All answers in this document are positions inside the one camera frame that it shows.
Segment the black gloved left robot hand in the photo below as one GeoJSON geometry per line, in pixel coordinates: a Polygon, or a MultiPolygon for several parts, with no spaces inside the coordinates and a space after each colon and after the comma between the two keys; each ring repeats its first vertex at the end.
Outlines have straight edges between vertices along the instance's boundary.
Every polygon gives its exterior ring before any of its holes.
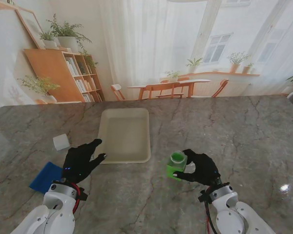
{"type": "Polygon", "coordinates": [[[91,159],[101,143],[101,139],[94,139],[92,142],[85,143],[77,148],[70,148],[63,164],[61,178],[74,184],[86,179],[106,158],[106,154],[101,153],[95,159],[91,159]]]}

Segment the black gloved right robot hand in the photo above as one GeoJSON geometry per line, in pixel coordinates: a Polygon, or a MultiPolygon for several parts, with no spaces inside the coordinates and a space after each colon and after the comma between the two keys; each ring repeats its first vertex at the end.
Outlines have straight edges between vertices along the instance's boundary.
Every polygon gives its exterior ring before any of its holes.
{"type": "Polygon", "coordinates": [[[220,178],[217,166],[208,155],[197,154],[191,149],[183,150],[183,153],[188,157],[187,165],[193,162],[195,170],[193,173],[174,172],[174,178],[188,182],[198,182],[206,186],[211,186],[216,179],[220,178]]]}

